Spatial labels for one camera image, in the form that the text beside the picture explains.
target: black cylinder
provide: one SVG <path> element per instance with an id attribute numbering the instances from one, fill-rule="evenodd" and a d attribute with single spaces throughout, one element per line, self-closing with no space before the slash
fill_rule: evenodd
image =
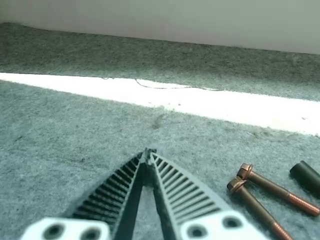
<path id="1" fill-rule="evenodd" d="M 310 167 L 305 161 L 301 161 L 290 170 L 291 176 L 305 187 L 312 195 L 320 199 L 320 174 Z"/>

